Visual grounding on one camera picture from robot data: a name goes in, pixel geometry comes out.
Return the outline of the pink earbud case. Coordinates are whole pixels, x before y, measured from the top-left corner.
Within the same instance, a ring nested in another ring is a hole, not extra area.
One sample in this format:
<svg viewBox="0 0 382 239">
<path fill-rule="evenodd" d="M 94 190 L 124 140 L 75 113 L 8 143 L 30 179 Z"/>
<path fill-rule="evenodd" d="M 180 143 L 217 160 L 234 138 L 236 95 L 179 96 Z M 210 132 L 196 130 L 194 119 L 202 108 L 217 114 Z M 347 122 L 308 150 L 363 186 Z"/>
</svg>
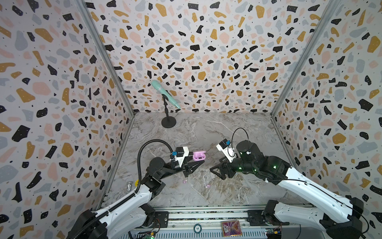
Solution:
<svg viewBox="0 0 382 239">
<path fill-rule="evenodd" d="M 193 161 L 204 161 L 206 159 L 206 151 L 193 152 Z"/>
</svg>

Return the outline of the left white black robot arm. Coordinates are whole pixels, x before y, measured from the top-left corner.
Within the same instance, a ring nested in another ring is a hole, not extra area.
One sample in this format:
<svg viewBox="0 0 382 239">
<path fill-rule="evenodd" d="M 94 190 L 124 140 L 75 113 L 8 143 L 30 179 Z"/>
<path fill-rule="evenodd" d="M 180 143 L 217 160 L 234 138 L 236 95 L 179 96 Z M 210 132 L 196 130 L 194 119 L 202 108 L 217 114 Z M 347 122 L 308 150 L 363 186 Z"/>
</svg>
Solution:
<svg viewBox="0 0 382 239">
<path fill-rule="evenodd" d="M 68 233 L 69 239 L 116 239 L 129 231 L 151 227 L 155 209 L 148 203 L 160 194 L 166 184 L 163 178 L 183 173 L 186 177 L 202 164 L 187 157 L 180 166 L 177 161 L 166 163 L 161 157 L 153 158 L 138 192 L 132 191 L 115 203 L 97 210 L 84 211 Z"/>
</svg>

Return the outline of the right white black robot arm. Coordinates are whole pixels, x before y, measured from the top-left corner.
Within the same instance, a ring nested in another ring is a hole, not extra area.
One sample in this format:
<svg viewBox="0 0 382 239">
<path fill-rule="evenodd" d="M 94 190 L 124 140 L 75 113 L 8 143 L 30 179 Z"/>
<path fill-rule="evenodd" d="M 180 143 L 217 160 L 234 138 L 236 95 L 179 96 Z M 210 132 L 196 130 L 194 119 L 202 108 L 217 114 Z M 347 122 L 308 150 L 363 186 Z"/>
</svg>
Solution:
<svg viewBox="0 0 382 239">
<path fill-rule="evenodd" d="M 274 226 L 300 224 L 326 232 L 332 239 L 358 239 L 363 234 L 362 200 L 348 199 L 327 190 L 281 158 L 263 155 L 258 146 L 248 140 L 233 149 L 232 142 L 224 139 L 216 148 L 225 157 L 210 171 L 222 180 L 233 178 L 236 173 L 253 174 L 312 204 L 312 207 L 299 207 L 269 200 L 262 212 L 264 222 Z"/>
</svg>

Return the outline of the black microphone stand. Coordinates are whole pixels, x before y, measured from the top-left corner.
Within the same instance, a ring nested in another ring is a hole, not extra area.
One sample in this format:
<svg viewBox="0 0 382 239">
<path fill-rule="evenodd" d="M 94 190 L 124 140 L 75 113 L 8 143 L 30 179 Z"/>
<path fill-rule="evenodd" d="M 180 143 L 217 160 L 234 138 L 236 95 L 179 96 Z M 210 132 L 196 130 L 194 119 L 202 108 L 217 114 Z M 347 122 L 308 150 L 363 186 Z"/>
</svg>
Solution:
<svg viewBox="0 0 382 239">
<path fill-rule="evenodd" d="M 165 114 L 166 116 L 162 119 L 161 121 L 161 124 L 164 128 L 172 128 L 176 125 L 176 119 L 172 116 L 169 116 L 169 111 L 168 111 L 168 108 L 167 108 L 167 101 L 168 101 L 168 98 L 167 96 L 165 96 L 164 94 L 162 95 L 162 99 L 163 99 L 163 103 L 164 103 L 164 107 L 165 107 Z"/>
</svg>

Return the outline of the colourful square card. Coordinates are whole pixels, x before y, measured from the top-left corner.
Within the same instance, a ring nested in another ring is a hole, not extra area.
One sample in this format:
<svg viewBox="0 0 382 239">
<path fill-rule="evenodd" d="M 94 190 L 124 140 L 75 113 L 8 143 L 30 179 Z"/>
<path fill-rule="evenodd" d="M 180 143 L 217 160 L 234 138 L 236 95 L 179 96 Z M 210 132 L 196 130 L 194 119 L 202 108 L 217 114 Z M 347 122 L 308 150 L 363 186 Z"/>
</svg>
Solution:
<svg viewBox="0 0 382 239">
<path fill-rule="evenodd" d="M 238 220 L 221 222 L 222 234 L 224 237 L 241 236 L 242 230 Z"/>
</svg>

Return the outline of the round black white button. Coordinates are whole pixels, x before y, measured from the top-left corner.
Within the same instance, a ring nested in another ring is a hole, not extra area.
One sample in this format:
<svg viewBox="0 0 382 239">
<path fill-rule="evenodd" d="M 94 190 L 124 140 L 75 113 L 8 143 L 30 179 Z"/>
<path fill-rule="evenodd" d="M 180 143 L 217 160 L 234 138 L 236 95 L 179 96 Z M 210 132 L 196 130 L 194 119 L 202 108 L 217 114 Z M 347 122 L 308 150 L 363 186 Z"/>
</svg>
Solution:
<svg viewBox="0 0 382 239">
<path fill-rule="evenodd" d="M 202 226 L 200 224 L 194 225 L 194 233 L 200 234 L 202 232 Z"/>
</svg>

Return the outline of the mint green microphone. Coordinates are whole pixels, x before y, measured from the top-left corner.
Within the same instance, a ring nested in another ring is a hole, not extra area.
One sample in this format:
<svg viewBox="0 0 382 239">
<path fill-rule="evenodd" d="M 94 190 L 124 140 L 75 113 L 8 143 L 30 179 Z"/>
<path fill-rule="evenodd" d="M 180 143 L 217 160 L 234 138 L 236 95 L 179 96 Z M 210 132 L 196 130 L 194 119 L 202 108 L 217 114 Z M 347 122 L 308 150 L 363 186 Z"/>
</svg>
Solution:
<svg viewBox="0 0 382 239">
<path fill-rule="evenodd" d="M 168 101 L 174 105 L 177 109 L 181 109 L 180 105 L 178 104 L 178 102 L 161 86 L 161 84 L 156 81 L 156 80 L 152 80 L 151 81 L 151 85 L 158 91 L 160 92 L 162 95 L 165 95 L 168 99 Z"/>
</svg>

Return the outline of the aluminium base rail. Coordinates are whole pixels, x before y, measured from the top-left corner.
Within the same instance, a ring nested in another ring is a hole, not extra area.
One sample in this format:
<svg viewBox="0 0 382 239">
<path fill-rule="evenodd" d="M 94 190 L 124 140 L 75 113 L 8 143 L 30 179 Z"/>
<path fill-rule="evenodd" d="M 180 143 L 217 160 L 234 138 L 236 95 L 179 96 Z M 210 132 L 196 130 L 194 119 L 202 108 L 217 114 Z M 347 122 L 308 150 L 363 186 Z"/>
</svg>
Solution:
<svg viewBox="0 0 382 239">
<path fill-rule="evenodd" d="M 318 229 L 297 223 L 281 226 L 267 224 L 262 218 L 263 205 L 157 207 L 156 227 L 137 228 L 118 237 L 120 239 L 327 239 Z M 221 222 L 238 220 L 242 235 L 224 237 Z M 200 224 L 202 232 L 194 233 Z"/>
</svg>

